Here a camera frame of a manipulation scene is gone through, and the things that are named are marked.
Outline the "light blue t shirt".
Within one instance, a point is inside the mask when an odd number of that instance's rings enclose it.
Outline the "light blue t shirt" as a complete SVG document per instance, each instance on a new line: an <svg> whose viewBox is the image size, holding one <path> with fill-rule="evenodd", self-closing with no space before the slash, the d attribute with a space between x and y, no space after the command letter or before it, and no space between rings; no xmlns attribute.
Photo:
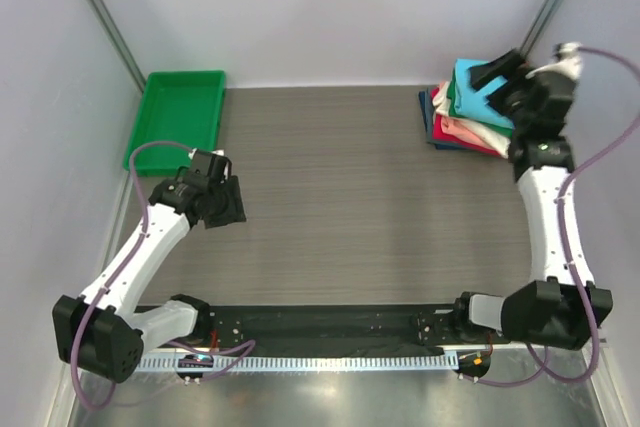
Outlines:
<svg viewBox="0 0 640 427"><path fill-rule="evenodd" d="M500 128L512 129L513 123L494 110L486 99L487 96L505 84L505 79L499 76L479 91L471 87L469 69L482 64L484 61L473 59L458 58L455 61L453 66L456 88L455 111L465 118Z"/></svg>

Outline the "green plastic tray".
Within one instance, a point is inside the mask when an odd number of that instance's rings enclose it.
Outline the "green plastic tray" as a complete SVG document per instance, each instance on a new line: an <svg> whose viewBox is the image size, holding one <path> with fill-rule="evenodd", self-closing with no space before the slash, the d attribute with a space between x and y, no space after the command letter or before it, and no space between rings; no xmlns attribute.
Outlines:
<svg viewBox="0 0 640 427"><path fill-rule="evenodd" d="M139 146L173 141L191 148L216 148L224 99L226 73L213 71L153 72L149 75L123 167Z"/></svg>

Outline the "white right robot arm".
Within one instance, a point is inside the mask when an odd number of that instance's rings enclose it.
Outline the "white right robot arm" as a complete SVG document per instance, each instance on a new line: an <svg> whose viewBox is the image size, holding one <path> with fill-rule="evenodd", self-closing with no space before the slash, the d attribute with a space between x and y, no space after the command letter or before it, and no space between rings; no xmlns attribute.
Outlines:
<svg viewBox="0 0 640 427"><path fill-rule="evenodd" d="M508 341L578 350L613 308L596 286L582 252L573 180L578 170L563 136L582 73L577 43L557 45L553 61L535 67L517 50L454 71L456 98L478 98L513 126L508 161L525 205L531 279L501 297L464 292L451 331L471 343L495 333Z"/></svg>

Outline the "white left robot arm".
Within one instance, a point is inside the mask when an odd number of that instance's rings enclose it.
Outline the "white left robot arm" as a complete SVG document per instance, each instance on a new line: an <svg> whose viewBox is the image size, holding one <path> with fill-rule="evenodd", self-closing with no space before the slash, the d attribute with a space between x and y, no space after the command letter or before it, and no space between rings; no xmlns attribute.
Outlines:
<svg viewBox="0 0 640 427"><path fill-rule="evenodd" d="M204 345L212 334L207 302L177 294L137 307L171 251L198 224L245 221L239 179L223 151L193 149L189 163L142 198L142 216L108 267L82 293L60 297L52 315L58 354L70 366L120 384L149 351L182 339Z"/></svg>

